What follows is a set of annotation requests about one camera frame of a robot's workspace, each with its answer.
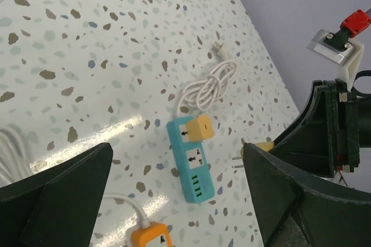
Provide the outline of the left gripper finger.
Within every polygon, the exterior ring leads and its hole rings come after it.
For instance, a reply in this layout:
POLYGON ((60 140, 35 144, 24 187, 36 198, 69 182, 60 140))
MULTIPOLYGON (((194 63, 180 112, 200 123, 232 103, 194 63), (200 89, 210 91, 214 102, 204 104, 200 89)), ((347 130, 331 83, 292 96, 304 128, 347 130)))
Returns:
POLYGON ((88 246, 111 169, 100 143, 1 188, 1 246, 88 246))

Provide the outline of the yellow plug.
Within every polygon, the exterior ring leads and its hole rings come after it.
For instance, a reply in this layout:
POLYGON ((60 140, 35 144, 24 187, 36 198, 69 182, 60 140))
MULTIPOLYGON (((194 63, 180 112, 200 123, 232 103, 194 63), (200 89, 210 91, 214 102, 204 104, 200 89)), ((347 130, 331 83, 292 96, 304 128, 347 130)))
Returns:
MULTIPOLYGON (((232 160, 241 160, 242 163, 240 165, 235 165, 234 166, 234 169, 239 169, 239 168, 243 168, 244 167, 244 164, 243 164, 243 156, 244 156, 244 145, 246 143, 243 143, 243 146, 240 150, 240 153, 239 153, 239 156, 237 157, 233 157, 232 160)), ((275 143, 273 141, 267 141, 267 142, 261 142, 261 143, 255 143, 254 144, 256 147, 266 151, 266 152, 269 152, 270 150, 272 150, 275 146, 275 143)))

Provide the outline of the yellow plug adapter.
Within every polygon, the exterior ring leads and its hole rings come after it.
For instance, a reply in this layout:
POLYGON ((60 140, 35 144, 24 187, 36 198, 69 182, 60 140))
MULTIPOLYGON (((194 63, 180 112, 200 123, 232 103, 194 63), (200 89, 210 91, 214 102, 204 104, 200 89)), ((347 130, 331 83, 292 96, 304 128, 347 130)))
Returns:
POLYGON ((200 115, 185 124, 188 138, 191 142, 199 142, 211 139, 214 136, 214 129, 208 115, 200 115))

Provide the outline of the orange power strip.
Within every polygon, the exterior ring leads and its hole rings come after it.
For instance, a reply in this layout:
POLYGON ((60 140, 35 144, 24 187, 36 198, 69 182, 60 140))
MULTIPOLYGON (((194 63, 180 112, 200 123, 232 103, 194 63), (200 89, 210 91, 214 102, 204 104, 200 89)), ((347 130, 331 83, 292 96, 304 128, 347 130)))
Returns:
POLYGON ((138 228, 131 234, 131 243, 134 247, 172 247, 168 227, 162 223, 152 221, 147 228, 138 228))

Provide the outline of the blue power strip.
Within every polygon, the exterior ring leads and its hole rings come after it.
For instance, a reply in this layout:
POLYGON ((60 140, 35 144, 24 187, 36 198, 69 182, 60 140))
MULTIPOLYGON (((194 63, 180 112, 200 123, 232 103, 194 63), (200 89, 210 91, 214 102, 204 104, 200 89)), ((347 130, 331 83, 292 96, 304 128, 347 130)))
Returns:
POLYGON ((201 204, 214 197, 215 190, 202 143, 191 142, 186 123, 193 116, 179 117, 166 124, 186 202, 201 204))

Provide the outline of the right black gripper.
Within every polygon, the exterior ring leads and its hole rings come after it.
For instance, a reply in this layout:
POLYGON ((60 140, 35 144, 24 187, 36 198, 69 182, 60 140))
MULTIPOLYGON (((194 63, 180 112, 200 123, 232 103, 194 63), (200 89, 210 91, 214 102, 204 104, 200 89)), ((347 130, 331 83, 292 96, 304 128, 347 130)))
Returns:
POLYGON ((353 171, 359 149, 357 97, 339 79, 312 83, 306 107, 271 154, 244 145, 264 246, 370 246, 370 194, 320 178, 353 171))

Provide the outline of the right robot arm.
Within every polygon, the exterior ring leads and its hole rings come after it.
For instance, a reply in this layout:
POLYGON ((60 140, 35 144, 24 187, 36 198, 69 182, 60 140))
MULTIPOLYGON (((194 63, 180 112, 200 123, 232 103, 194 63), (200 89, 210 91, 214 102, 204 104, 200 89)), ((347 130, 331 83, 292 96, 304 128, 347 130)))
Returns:
POLYGON ((370 95, 314 81, 303 112, 241 158, 264 246, 369 246, 370 194, 332 182, 370 147, 370 95))

